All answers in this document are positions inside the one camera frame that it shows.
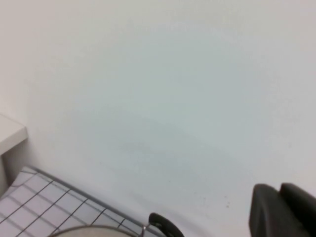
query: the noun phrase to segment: floor tile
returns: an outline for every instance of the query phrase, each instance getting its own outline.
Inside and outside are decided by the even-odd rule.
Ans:
[[[34,176],[34,174],[29,174],[29,173],[19,173],[19,175],[16,177],[14,180],[13,184],[14,186],[19,186],[24,184],[26,181],[31,179]]]
[[[0,224],[1,236],[16,237],[20,232],[21,232],[21,230],[17,229],[15,226],[13,226],[8,221],[3,221]]]
[[[105,214],[107,214],[108,216],[111,216],[112,219],[116,220],[117,222],[122,222],[122,220],[124,219],[124,217],[121,217],[120,215],[117,215],[116,213],[110,211],[110,210],[105,210],[104,211]]]
[[[104,214],[101,214],[93,224],[94,225],[102,225],[102,226],[112,226],[112,227],[119,226],[119,222],[111,219],[110,217],[108,217]]]
[[[31,199],[35,194],[32,193],[30,190],[27,188],[21,186],[17,188],[13,193],[10,194],[11,197],[15,198],[17,201],[20,203],[24,204],[26,203],[29,199]]]
[[[65,194],[60,200],[58,200],[58,202],[56,202],[56,205],[62,207],[70,213],[73,213],[74,210],[80,206],[80,204],[82,204],[82,201],[71,196],[70,194]]]
[[[35,237],[47,237],[55,230],[54,227],[47,224],[41,218],[37,219],[33,224],[31,224],[26,231]]]
[[[78,194],[77,192],[75,192],[74,190],[70,190],[68,192],[70,195],[75,196],[76,198],[80,199],[81,201],[85,201],[87,198],[82,196],[81,194]]]
[[[64,220],[68,218],[68,216],[69,215],[66,212],[60,210],[56,206],[52,206],[42,215],[42,218],[58,227],[61,223],[63,223]]]
[[[85,203],[93,206],[94,208],[98,209],[99,211],[104,211],[104,209],[105,209],[105,207],[103,207],[103,206],[101,206],[101,205],[99,205],[91,200],[87,200]]]
[[[56,202],[63,194],[65,191],[59,189],[58,187],[50,184],[46,188],[44,188],[40,194],[47,198],[48,200],[52,202]]]
[[[15,224],[19,225],[22,228],[27,227],[34,221],[38,216],[30,213],[24,207],[21,207],[16,212],[14,212],[9,219],[13,221]]]
[[[129,221],[129,220],[124,220],[123,223],[122,223],[123,226],[131,229],[132,231],[140,234],[141,231],[142,231],[142,227],[134,224],[133,222]]]
[[[68,228],[76,227],[76,226],[83,226],[83,224],[76,220],[74,217],[70,217],[64,224],[60,226],[60,230],[66,230]]]
[[[20,205],[18,205],[17,203],[15,203],[14,201],[12,201],[10,198],[6,197],[5,199],[2,199],[0,201],[0,212],[5,215],[8,216],[10,215],[12,212],[14,212],[16,209],[18,209],[20,207]]]
[[[41,215],[44,213],[50,206],[51,203],[47,202],[46,200],[42,199],[40,196],[35,196],[31,200],[29,200],[26,204],[26,207],[34,211],[36,214]]]
[[[74,216],[87,224],[91,224],[99,214],[99,211],[84,203],[77,211],[75,211]]]
[[[29,181],[25,183],[28,187],[35,190],[36,192],[39,192],[42,190],[46,185],[49,183],[46,180],[43,180],[42,178],[35,175],[33,178],[31,178]]]

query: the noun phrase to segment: white tiled floor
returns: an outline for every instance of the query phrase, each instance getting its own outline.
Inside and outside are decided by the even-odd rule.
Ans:
[[[91,200],[87,200],[85,203],[93,206],[94,208],[98,209],[99,211],[104,211],[104,207],[99,205],[99,204],[96,204],[95,202],[91,201]]]
[[[17,203],[15,203],[14,201],[12,201],[9,198],[5,198],[5,199],[1,200],[1,202],[0,202],[1,213],[5,216],[10,215],[12,212],[14,212],[19,207],[20,207],[20,205],[18,205]]]
[[[57,201],[65,191],[59,189],[58,187],[54,185],[48,185],[46,188],[44,188],[39,194],[41,194],[43,197],[47,198],[48,200],[55,202]]]
[[[65,229],[76,227],[76,226],[82,226],[82,223],[73,217],[69,217],[69,219],[65,221],[65,223],[61,225],[59,229],[65,230]]]
[[[67,213],[63,212],[56,206],[52,206],[42,215],[42,218],[58,227],[68,218],[68,216],[69,215]]]
[[[98,217],[98,219],[93,223],[94,225],[104,225],[104,226],[113,226],[118,227],[119,223],[110,217],[102,214]]]
[[[29,173],[21,173],[13,182],[13,186],[24,184],[27,180],[31,179],[34,175]]]
[[[5,237],[16,237],[21,231],[11,225],[8,221],[3,221],[0,224],[0,233],[5,233]]]
[[[41,219],[37,219],[33,224],[31,224],[26,231],[34,235],[35,237],[49,236],[55,230],[54,227],[47,224]]]
[[[53,232],[83,225],[118,227],[137,235],[141,227],[105,209],[68,187],[36,171],[18,176],[0,199],[0,237],[47,237]],[[146,237],[155,237],[146,233]]]
[[[24,207],[21,207],[9,217],[11,221],[18,223],[22,228],[26,228],[36,218],[36,215],[28,212]]]
[[[68,192],[70,195],[75,196],[76,198],[80,199],[81,201],[85,201],[87,198],[82,196],[81,194],[78,194],[77,192],[70,190]]]
[[[70,194],[65,194],[58,202],[56,202],[56,205],[72,213],[81,205],[81,203],[82,201],[71,196]]]
[[[81,207],[79,207],[77,211],[74,212],[74,216],[78,217],[89,225],[92,224],[92,222],[95,220],[95,218],[98,217],[99,214],[99,211],[85,203]]]
[[[49,182],[47,182],[46,180],[43,180],[42,178],[35,175],[33,178],[31,178],[28,181],[27,185],[28,185],[28,187],[35,190],[36,192],[39,192],[48,184],[49,184]]]
[[[52,204],[42,199],[40,196],[35,196],[31,200],[29,200],[25,206],[36,212],[36,214],[43,214]]]
[[[30,200],[35,194],[32,193],[27,188],[21,186],[17,188],[13,193],[11,193],[11,197],[15,198],[20,203],[26,203],[28,200]]]
[[[110,211],[110,210],[105,210],[104,211],[105,214],[107,214],[108,216],[110,216],[112,219],[116,220],[117,222],[121,223],[122,220],[124,220],[124,217]]]
[[[132,231],[134,231],[136,233],[140,233],[142,231],[142,228],[140,226],[136,225],[135,223],[133,223],[129,220],[124,220],[122,225],[131,229]]]

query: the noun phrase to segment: white surface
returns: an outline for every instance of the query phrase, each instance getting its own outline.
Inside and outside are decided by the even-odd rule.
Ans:
[[[0,196],[7,189],[1,155],[27,138],[26,128],[0,114]]]
[[[186,236],[247,236],[255,183],[316,194],[315,12],[312,0],[7,1],[0,111],[30,137],[7,158],[143,222],[161,212]]]
[[[0,114],[0,156],[26,138],[25,126]]]

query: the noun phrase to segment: grout line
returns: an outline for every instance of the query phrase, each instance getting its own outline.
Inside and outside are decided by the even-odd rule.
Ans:
[[[7,219],[7,222],[9,222],[11,225],[13,225],[15,228],[17,228],[18,230],[23,230],[22,227],[20,227],[18,224],[16,224],[14,221],[10,220],[10,219]],[[30,236],[30,237],[34,237],[34,235],[30,234],[28,231],[25,231],[25,233]]]
[[[26,181],[23,182],[23,184],[25,184],[26,182],[28,182],[30,179],[32,179],[34,176],[36,176],[36,174],[33,174],[32,177],[28,178]],[[11,185],[11,187],[14,187],[14,188],[19,188],[21,186],[23,186],[23,184],[20,184],[20,185]]]
[[[10,198],[12,201],[14,201],[16,204],[22,205],[22,203],[20,203],[18,200],[16,200],[14,197],[8,196],[8,198]],[[34,212],[33,210],[29,209],[27,206],[23,207],[24,209],[26,209],[28,212],[32,213],[33,215],[39,216],[36,212]],[[52,223],[50,223],[49,221],[47,221],[44,218],[41,218],[44,222],[46,222],[47,224],[51,225],[52,227],[56,228],[56,226]]]
[[[111,207],[110,205],[108,205],[108,204],[106,204],[106,203],[103,203],[102,201],[96,199],[95,197],[93,197],[93,196],[91,196],[91,195],[89,195],[89,194],[87,194],[87,193],[85,193],[85,192],[83,192],[83,191],[77,189],[76,187],[74,187],[74,186],[72,186],[72,185],[70,185],[70,184],[64,182],[63,180],[58,179],[58,178],[56,178],[56,177],[50,175],[49,173],[46,173],[46,172],[44,172],[44,171],[42,171],[42,170],[40,170],[40,169],[38,169],[38,168],[36,168],[36,167],[34,167],[34,166],[29,166],[29,165],[27,165],[26,167],[28,167],[28,168],[30,168],[30,169],[36,171],[38,174],[41,174],[41,175],[43,175],[44,177],[47,177],[48,179],[52,179],[54,182],[59,183],[59,184],[65,186],[66,188],[69,188],[70,190],[73,190],[74,192],[76,192],[76,193],[78,193],[78,194],[80,194],[80,195],[82,195],[82,196],[84,196],[84,197],[87,197],[88,200],[91,200],[91,201],[95,202],[96,204],[98,204],[98,205],[100,205],[100,206],[102,206],[102,207],[105,207],[107,210],[110,210],[111,212],[115,213],[116,215],[119,215],[119,216],[123,217],[123,218],[124,218],[123,221],[126,219],[126,220],[129,220],[130,222],[134,223],[134,224],[137,225],[137,226],[140,226],[140,227],[143,226],[143,224],[142,224],[141,222],[136,221],[136,220],[133,219],[132,217],[127,216],[126,214],[124,214],[124,213],[118,211],[117,209]],[[65,191],[63,188],[59,187],[58,185],[55,185],[55,184],[53,184],[53,183],[52,183],[52,185],[54,185],[54,186],[56,186],[57,188],[59,188],[59,189]],[[78,197],[72,195],[71,193],[68,193],[68,194],[71,195],[71,196],[73,196],[74,198],[80,200],[80,201],[83,201],[83,200],[81,200],[80,198],[78,198]],[[92,205],[90,205],[90,204],[88,204],[88,203],[86,203],[86,204],[89,205],[90,207],[94,208],[94,209],[97,210],[97,211],[101,211],[101,210],[95,208],[94,206],[92,206]],[[102,213],[102,214],[103,214],[103,215],[106,215],[107,217],[111,218],[112,220],[118,222],[117,220],[113,219],[111,216],[107,215],[106,213]],[[73,216],[73,217],[74,217],[75,219],[77,219],[78,221],[83,222],[82,220],[80,220],[80,219],[77,218],[76,216]],[[162,234],[158,233],[158,232],[155,231],[155,230],[152,230],[151,228],[148,228],[147,231],[148,231],[149,233],[154,234],[154,235],[157,236],[157,237],[163,237]]]
[[[126,218],[124,218],[124,219],[120,222],[120,224],[118,225],[118,228],[122,225],[123,221],[125,221],[125,220],[126,220]]]
[[[125,219],[127,219],[127,220],[129,220],[131,222],[133,222],[135,225],[140,226],[140,227],[143,226],[143,224],[141,222],[139,222],[139,221],[133,219],[132,217],[130,217],[130,216],[118,211],[117,209],[115,209],[115,208],[111,207],[110,205],[108,205],[108,204],[96,199],[95,197],[93,197],[93,196],[91,196],[91,195],[89,195],[89,194],[77,189],[76,187],[64,182],[63,180],[61,180],[59,178],[56,178],[56,177],[50,175],[49,173],[47,173],[45,171],[42,171],[42,170],[40,170],[40,169],[38,169],[38,168],[36,168],[34,166],[27,165],[27,167],[32,169],[32,170],[34,170],[34,171],[37,171],[40,174],[43,174],[44,176],[47,176],[48,178],[53,179],[55,182],[60,183],[60,184],[62,184],[65,187],[69,187],[71,190],[77,192],[78,194],[80,194],[80,195],[82,195],[84,197],[87,197],[89,200],[95,202],[96,204],[99,204],[100,206],[106,207],[107,209],[109,209],[110,211],[114,212],[115,214],[117,214],[117,215],[119,215],[119,216],[121,216],[121,217],[123,217],[123,218],[125,218]]]
[[[53,184],[53,183],[52,183],[52,185],[54,185],[54,186],[56,186],[57,188],[59,188],[59,189],[65,191],[65,192],[67,192],[67,190],[64,190],[63,188],[59,187],[59,186],[56,185],[56,184]],[[71,194],[71,193],[68,193],[68,194],[69,194],[70,196],[73,196],[74,198],[78,199],[79,201],[84,201],[84,200],[82,200],[82,199],[76,197],[75,195],[73,195],[73,194]],[[92,207],[93,209],[97,210],[97,211],[101,211],[100,209],[98,209],[98,208],[96,208],[96,207],[90,205],[89,203],[86,203],[86,204],[87,204],[88,206]]]
[[[58,198],[58,199],[54,202],[54,204],[55,204],[56,202],[58,202],[66,193],[62,194],[61,197]],[[24,232],[28,227],[30,227],[30,225],[32,225],[35,221],[37,221],[45,212],[43,212],[41,215],[39,215],[34,221],[32,221],[27,227],[25,227],[24,230],[22,230],[19,234],[21,234],[21,233]]]
[[[32,173],[32,172],[25,171],[25,170],[21,170],[20,172],[21,173],[26,173],[26,174],[38,174],[38,172]]]
[[[58,227],[57,227],[57,229],[59,229],[70,217],[72,217],[72,216],[74,216],[74,213],[87,201],[88,199],[86,199],[83,203],[81,203],[80,205],[79,205],[79,207],[77,207],[72,213],[71,213],[71,215],[70,216],[68,216]]]
[[[101,211],[101,213],[94,219],[94,221],[91,223],[91,225],[93,225],[93,223],[102,215],[102,213],[106,210],[106,208],[104,208],[103,211]]]
[[[17,212],[22,206],[24,206],[25,204],[27,204],[32,198],[34,198],[39,192],[41,192],[43,189],[45,189],[50,183],[48,183],[44,188],[42,188],[41,190],[39,190],[34,196],[32,196],[29,200],[27,200],[23,205],[19,206],[18,209],[16,209],[15,211],[13,211],[10,215],[8,215],[5,219],[3,219],[2,221],[0,221],[0,224],[5,221],[6,219],[8,219],[12,214],[14,214],[15,212]]]
[[[26,184],[24,185],[24,187],[27,188],[28,190],[30,190],[30,191],[33,192],[33,193],[36,192],[34,189],[30,188],[30,187],[27,186]],[[42,198],[42,199],[44,199],[45,201],[49,202],[50,204],[53,204],[53,205],[56,206],[58,209],[60,209],[60,210],[62,210],[63,212],[67,213],[68,215],[71,215],[71,213],[70,213],[69,211],[67,211],[66,209],[62,208],[61,206],[59,206],[59,205],[57,205],[57,204],[54,204],[54,202],[52,202],[52,201],[49,200],[48,198],[42,196],[41,194],[37,194],[37,196],[40,197],[40,198]],[[76,220],[78,220],[79,222],[81,222],[82,224],[86,225],[86,223],[85,223],[83,220],[79,219],[78,217],[74,216],[74,218],[75,218]]]

